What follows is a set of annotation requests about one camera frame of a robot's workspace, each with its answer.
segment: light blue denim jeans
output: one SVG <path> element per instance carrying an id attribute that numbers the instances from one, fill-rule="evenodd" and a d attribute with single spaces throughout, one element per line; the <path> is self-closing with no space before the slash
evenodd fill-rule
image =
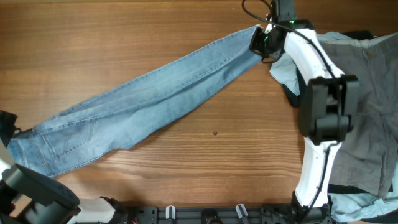
<path id="1" fill-rule="evenodd" d="M 62 111 L 8 145 L 16 163 L 47 176 L 129 149 L 181 118 L 257 64 L 249 51 L 256 26 Z"/>

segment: gray pants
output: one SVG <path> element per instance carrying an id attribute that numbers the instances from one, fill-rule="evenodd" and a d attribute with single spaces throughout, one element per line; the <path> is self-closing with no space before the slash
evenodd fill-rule
<path id="1" fill-rule="evenodd" d="M 336 155 L 330 183 L 359 187 L 384 198 L 398 154 L 398 35 L 381 39 L 322 43 L 322 47 L 361 84 L 356 125 Z"/>

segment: wooden surface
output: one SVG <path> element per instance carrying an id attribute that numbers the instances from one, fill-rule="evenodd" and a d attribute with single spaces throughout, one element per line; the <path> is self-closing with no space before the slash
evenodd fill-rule
<path id="1" fill-rule="evenodd" d="M 298 16 L 319 33 L 390 34 L 397 31 L 397 8 L 390 0 L 296 0 Z M 0 109 L 31 128 L 258 23 L 240 1 L 228 0 L 0 4 Z M 81 198 L 146 205 L 284 203 L 299 181 L 302 158 L 297 110 L 269 66 L 259 64 L 131 150 L 115 150 L 58 180 Z"/>

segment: wooden table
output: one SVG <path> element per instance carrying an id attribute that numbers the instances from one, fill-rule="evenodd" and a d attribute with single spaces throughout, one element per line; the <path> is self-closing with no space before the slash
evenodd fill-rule
<path id="1" fill-rule="evenodd" d="M 240 0 L 57 2 L 0 4 L 0 109 L 18 114 L 22 129 L 259 23 Z M 248 7 L 264 15 L 256 3 Z M 296 0 L 297 15 L 318 33 L 390 34 L 397 8 L 391 0 Z M 285 203 L 302 158 L 297 110 L 259 64 L 132 149 L 57 179 L 81 198 L 141 205 Z"/>

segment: light blue cloth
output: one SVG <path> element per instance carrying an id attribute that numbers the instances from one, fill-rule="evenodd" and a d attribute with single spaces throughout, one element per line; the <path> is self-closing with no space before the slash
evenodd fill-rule
<path id="1" fill-rule="evenodd" d="M 353 222 L 364 218 L 374 218 L 398 209 L 398 163 L 392 178 L 392 192 L 386 199 L 372 194 L 329 194 L 333 206 L 332 217 L 338 222 Z"/>
<path id="2" fill-rule="evenodd" d="M 257 26 L 241 30 L 62 111 L 11 140 L 16 163 L 47 176 L 129 149 L 181 118 L 257 64 Z"/>
<path id="3" fill-rule="evenodd" d="M 351 37 L 337 33 L 328 32 L 326 34 L 318 34 L 319 42 L 329 42 L 334 40 L 352 40 Z M 299 81 L 296 76 L 296 65 L 292 58 L 288 54 L 283 54 L 281 58 L 272 64 L 270 73 L 271 75 L 281 84 L 285 84 L 286 87 L 295 95 L 300 94 Z"/>

